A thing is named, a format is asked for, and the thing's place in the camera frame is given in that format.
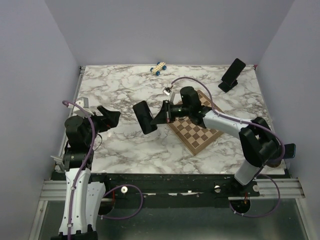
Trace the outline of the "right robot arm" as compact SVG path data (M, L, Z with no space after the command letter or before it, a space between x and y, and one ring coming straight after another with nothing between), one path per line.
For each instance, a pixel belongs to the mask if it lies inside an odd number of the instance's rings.
M181 104L163 101L151 125L170 124L176 118L188 117L194 125L215 129L239 139L245 160L235 173L235 180L230 183L230 191L234 195L241 196L247 192L248 184L261 172L267 161L283 159L285 146L263 118L241 119L219 112L213 106L205 106L191 86L183 87L180 96Z

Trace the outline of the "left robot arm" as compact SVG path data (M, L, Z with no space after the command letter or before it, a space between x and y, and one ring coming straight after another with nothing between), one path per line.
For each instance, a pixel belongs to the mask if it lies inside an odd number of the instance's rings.
M96 222L101 200L111 191L104 181L92 181L94 142L99 133L115 128L121 113L98 106L100 115L71 116L65 123L68 146L62 162L65 168L66 196L57 240L96 240Z

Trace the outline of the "purple-edged black smartphone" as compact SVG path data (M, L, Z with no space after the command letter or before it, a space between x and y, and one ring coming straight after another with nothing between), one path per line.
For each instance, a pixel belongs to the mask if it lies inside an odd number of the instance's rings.
M222 76L221 80L229 85L233 83L237 77L240 75L242 70L246 67L246 64L239 58L236 58L230 67L227 69L225 74Z

